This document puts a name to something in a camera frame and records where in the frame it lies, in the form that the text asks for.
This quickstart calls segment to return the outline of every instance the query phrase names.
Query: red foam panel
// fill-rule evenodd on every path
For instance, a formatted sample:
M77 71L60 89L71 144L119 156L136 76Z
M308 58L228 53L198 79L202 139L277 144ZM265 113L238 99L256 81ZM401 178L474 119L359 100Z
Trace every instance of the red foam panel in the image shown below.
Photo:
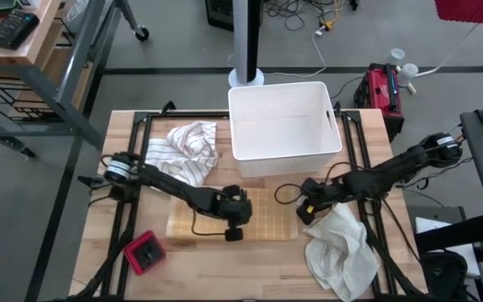
M442 20L483 23L483 0L435 0L435 7Z

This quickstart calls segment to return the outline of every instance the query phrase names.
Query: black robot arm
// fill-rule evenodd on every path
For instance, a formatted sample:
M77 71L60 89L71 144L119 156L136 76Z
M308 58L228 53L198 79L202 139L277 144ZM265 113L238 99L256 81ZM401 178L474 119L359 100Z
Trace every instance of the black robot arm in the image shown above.
M249 222L252 215L251 201L246 191L237 185L217 190L208 187L195 188L185 182L161 172L155 166L145 164L140 156L116 153L107 166L104 178L114 185L152 186L184 200L197 213L228 222L225 231L227 241L243 239L243 230L238 226Z
M383 198L392 186L408 182L428 166L448 167L458 163L463 150L449 134L437 133L426 137L418 145L373 168L358 169L336 176L328 183L306 179L301 185L305 199L297 209L301 221L308 225L318 211L337 202Z

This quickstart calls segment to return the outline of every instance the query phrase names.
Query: crumpled white towel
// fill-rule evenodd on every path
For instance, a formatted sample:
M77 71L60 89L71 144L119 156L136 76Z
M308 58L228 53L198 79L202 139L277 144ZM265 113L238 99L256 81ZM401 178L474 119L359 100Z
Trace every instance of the crumpled white towel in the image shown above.
M216 123L194 122L171 129L167 139L151 138L145 162L186 184L199 186L218 159Z
M379 263L366 244L365 226L350 208L337 204L324 218L304 230L314 239L305 248L310 272L324 289L343 301L361 296L374 279Z

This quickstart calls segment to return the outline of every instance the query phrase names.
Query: gray floor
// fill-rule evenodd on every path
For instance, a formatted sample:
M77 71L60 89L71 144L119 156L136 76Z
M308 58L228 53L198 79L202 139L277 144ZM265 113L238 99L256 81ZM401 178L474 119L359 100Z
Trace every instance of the gray floor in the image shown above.
M138 44L122 20L109 67L226 66L226 58L233 52L232 33L207 25L203 2L130 3L138 21L149 28L152 40ZM365 66L384 60L392 47L403 48L406 61L437 65L471 26L439 20L430 1L364 1L363 7L357 13L345 8L332 32L318 40L327 65ZM287 31L282 19L264 19L260 66L319 66L310 42L316 21L308 14L304 18L306 27L296 32ZM483 65L483 25L449 64ZM333 94L355 76L318 75L310 80L323 81ZM266 81L272 84L299 79L269 76ZM459 122L461 112L483 107L483 74L432 75L414 84L416 96L402 94L406 124L392 144L395 154L430 133L450 130ZM352 104L355 87L346 87L339 97L347 107ZM106 76L91 122L105 133L111 110L159 109L167 101L174 101L179 108L227 108L227 91L224 75ZM24 141L39 155L38 160L24 161L0 146L0 301L21 300L25 294L71 145L69 138ZM94 173L98 157L99 151L85 143L76 175ZM483 214L483 193L473 164L464 164L432 181L424 192L446 205L464 206L468 216ZM409 205L430 202L409 193L406 199ZM73 184L42 299L61 298L68 292L87 200L86 189Z

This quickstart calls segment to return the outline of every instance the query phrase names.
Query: pole base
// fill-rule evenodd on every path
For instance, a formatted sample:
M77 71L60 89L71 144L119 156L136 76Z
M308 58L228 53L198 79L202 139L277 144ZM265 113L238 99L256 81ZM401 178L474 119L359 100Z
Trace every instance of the pole base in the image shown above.
M228 85L230 85L231 88L246 87L246 86L262 86L264 85L264 74L259 69L257 69L257 76L255 77L254 80L247 83L242 83L238 80L238 77L236 76L236 69L233 69L231 73L228 75Z

